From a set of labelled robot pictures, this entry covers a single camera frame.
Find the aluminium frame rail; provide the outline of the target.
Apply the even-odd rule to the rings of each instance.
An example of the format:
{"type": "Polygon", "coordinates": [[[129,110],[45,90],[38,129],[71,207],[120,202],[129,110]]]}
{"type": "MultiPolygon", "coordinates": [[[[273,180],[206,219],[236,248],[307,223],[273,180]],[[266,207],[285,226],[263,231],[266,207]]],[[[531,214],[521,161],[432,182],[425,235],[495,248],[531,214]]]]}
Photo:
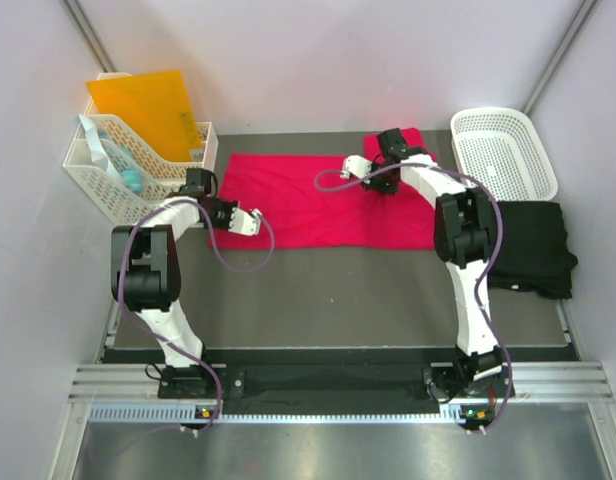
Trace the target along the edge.
{"type": "MultiPolygon", "coordinates": [[[[614,400],[598,362],[516,362],[514,402],[597,403],[614,400]]],[[[86,403],[156,403],[158,384],[138,364],[84,365],[69,391],[69,399],[86,403]]]]}

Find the teal object in organizer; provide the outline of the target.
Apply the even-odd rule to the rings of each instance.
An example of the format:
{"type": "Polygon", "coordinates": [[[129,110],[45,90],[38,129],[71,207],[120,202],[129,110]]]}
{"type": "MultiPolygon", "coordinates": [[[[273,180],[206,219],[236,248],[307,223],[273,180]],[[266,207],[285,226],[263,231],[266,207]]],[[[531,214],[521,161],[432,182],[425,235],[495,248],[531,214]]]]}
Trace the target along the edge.
{"type": "Polygon", "coordinates": [[[134,194],[140,194],[143,191],[143,181],[140,174],[134,168],[121,170],[113,165],[110,157],[109,146],[113,144],[112,139],[105,130],[99,130],[98,136],[102,143],[105,159],[96,161],[97,165],[102,168],[109,176],[123,183],[124,186],[134,194]]]}

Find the white file organizer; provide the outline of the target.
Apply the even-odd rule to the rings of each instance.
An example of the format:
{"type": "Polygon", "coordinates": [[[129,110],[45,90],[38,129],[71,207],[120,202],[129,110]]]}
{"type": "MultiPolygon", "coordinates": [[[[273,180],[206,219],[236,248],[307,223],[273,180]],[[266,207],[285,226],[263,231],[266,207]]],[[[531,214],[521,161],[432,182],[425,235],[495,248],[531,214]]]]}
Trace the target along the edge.
{"type": "MultiPolygon", "coordinates": [[[[126,76],[131,74],[108,73],[96,80],[126,76]]],[[[99,113],[91,96],[79,116],[63,168],[113,224],[133,223],[182,186],[187,169],[213,169],[219,146],[214,126],[209,121],[196,120],[196,124],[204,142],[203,160],[170,162],[161,158],[123,120],[99,113]],[[113,141],[109,146],[113,165],[121,170],[134,168],[140,174],[143,181],[140,194],[132,193],[97,165],[97,160],[105,159],[99,130],[105,130],[113,141]]]]}

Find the black folded t shirt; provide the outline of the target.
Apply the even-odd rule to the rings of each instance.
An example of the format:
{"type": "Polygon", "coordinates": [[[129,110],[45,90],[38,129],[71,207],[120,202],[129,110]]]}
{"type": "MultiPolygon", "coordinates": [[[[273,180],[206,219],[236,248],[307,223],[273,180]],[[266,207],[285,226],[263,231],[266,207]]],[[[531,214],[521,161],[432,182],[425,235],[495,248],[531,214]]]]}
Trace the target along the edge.
{"type": "Polygon", "coordinates": [[[572,297],[572,271],[578,258],[570,252],[559,203],[500,201],[503,242],[488,274],[488,287],[533,292],[551,300],[572,297]]]}

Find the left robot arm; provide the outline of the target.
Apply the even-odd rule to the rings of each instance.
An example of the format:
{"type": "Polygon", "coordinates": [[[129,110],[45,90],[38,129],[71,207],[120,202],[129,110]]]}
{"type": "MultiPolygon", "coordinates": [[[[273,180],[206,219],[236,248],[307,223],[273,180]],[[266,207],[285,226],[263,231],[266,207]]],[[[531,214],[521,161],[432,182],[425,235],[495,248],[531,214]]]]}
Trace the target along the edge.
{"type": "Polygon", "coordinates": [[[133,225],[111,234],[111,291],[121,314],[149,333],[161,347],[157,368],[164,398],[201,398],[220,391],[218,375],[205,360],[204,344],[193,332],[180,302],[182,278],[177,241],[199,224],[209,233],[231,231],[243,214],[237,201],[217,196],[214,172],[193,168],[184,184],[133,225]]]}

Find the orange plastic folder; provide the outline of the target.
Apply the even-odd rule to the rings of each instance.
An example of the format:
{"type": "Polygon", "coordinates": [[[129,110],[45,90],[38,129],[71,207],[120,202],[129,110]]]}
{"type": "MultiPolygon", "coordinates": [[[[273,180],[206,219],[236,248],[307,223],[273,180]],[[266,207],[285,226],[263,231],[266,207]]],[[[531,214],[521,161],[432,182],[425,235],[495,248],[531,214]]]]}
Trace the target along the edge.
{"type": "Polygon", "coordinates": [[[161,158],[203,160],[204,142],[180,71],[93,80],[87,88],[99,113],[123,120],[161,158]]]}

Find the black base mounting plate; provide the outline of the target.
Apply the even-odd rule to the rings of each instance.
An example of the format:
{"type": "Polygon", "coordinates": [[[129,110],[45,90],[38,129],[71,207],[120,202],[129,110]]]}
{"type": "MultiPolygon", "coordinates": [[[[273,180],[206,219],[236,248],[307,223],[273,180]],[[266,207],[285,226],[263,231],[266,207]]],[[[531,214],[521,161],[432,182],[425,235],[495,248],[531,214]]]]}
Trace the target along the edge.
{"type": "Polygon", "coordinates": [[[395,397],[410,401],[446,402],[459,397],[501,398],[507,391],[504,372],[466,384],[451,367],[429,365],[260,365],[217,372],[222,399],[292,406],[319,396],[328,402],[369,402],[395,397]]]}

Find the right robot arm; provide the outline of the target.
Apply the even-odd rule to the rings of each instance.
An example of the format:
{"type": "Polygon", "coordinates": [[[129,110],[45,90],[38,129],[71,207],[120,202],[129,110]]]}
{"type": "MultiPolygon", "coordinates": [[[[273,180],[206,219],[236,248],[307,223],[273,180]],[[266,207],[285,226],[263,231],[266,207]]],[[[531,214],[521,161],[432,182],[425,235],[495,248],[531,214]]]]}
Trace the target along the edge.
{"type": "Polygon", "coordinates": [[[398,128],[377,135],[379,160],[362,170],[368,190],[394,194],[404,183],[434,209],[434,250],[446,265],[458,316],[457,357],[451,374],[432,374],[432,396],[480,394],[502,371],[502,351],[490,325],[484,272],[497,246],[496,215],[487,193],[436,165],[425,148],[407,144],[398,128]]]}

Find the red t shirt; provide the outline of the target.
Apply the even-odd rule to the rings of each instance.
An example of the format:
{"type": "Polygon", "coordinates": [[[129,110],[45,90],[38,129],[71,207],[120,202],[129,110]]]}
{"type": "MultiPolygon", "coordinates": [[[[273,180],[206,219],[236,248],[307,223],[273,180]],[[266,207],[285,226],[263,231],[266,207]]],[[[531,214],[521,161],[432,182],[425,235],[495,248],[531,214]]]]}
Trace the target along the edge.
{"type": "Polygon", "coordinates": [[[269,222],[275,247],[281,249],[368,247],[386,250],[432,250],[434,209],[412,187],[401,184],[394,195],[359,185],[341,186],[344,156],[233,153],[219,196],[237,200],[245,210],[258,209],[269,222]]]}

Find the white plastic basket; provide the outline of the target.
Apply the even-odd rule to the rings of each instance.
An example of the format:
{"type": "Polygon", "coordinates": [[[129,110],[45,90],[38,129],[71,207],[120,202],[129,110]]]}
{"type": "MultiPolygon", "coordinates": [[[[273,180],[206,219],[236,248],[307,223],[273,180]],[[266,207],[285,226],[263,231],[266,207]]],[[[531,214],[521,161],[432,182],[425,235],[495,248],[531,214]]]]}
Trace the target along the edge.
{"type": "Polygon", "coordinates": [[[500,107],[465,109],[450,121],[457,169],[499,201],[551,201],[558,181],[527,115],[500,107]]]}

